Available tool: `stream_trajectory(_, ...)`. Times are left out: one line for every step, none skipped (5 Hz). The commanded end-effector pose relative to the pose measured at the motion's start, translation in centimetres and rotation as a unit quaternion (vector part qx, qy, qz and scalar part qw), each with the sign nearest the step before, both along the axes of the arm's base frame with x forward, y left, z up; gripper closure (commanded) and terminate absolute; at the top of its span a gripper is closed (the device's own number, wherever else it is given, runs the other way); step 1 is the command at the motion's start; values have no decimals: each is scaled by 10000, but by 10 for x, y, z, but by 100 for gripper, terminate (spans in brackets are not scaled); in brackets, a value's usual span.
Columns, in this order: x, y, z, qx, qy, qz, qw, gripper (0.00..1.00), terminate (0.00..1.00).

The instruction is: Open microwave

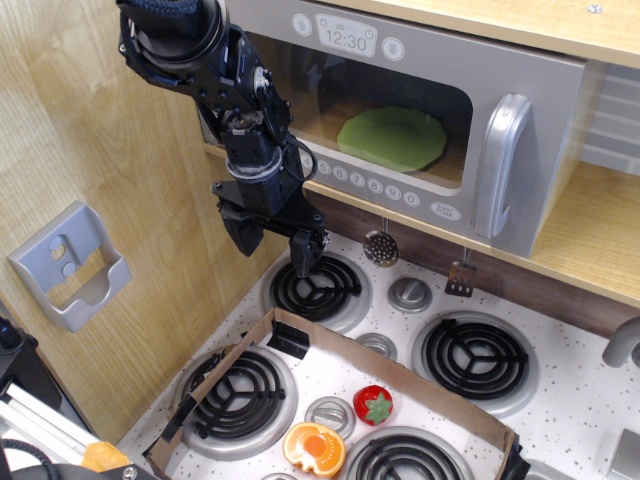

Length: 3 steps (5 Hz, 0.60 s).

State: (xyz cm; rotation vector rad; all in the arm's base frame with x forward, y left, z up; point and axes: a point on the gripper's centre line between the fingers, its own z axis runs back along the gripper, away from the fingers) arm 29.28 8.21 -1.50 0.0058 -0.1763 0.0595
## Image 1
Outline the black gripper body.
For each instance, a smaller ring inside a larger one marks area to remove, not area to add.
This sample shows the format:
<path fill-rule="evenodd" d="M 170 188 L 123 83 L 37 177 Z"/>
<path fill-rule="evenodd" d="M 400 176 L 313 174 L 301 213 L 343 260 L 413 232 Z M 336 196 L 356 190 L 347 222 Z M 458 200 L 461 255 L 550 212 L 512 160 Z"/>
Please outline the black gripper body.
<path fill-rule="evenodd" d="M 300 166 L 284 166 L 261 182 L 219 181 L 211 190 L 218 209 L 246 212 L 264 229 L 291 240 L 298 230 L 317 232 L 328 242 L 326 218 L 302 192 L 307 172 Z"/>

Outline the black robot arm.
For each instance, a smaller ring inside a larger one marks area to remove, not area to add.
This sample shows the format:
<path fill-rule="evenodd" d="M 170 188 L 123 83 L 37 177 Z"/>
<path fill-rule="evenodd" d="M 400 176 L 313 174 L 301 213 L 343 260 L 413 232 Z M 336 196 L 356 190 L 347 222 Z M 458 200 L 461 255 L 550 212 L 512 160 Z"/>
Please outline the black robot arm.
<path fill-rule="evenodd" d="M 290 105 L 278 94 L 243 30 L 221 1 L 120 1 L 126 64 L 149 84 L 192 98 L 226 152 L 230 180 L 212 192 L 225 228 L 246 256 L 265 231 L 289 240 L 298 277 L 306 278 L 328 242 L 325 216 L 303 184 L 306 150 L 289 130 Z"/>

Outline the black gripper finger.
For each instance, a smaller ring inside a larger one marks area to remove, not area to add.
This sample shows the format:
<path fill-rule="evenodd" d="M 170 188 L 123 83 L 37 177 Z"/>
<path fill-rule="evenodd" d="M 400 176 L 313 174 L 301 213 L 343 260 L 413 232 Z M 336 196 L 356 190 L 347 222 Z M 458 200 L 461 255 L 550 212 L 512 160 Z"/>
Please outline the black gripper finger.
<path fill-rule="evenodd" d="M 221 210 L 223 224 L 238 250 L 250 257 L 264 238 L 264 229 L 246 212 L 236 212 L 223 208 Z"/>
<path fill-rule="evenodd" d="M 317 232 L 298 230 L 289 242 L 290 258 L 298 278 L 307 278 L 321 258 L 324 237 Z"/>

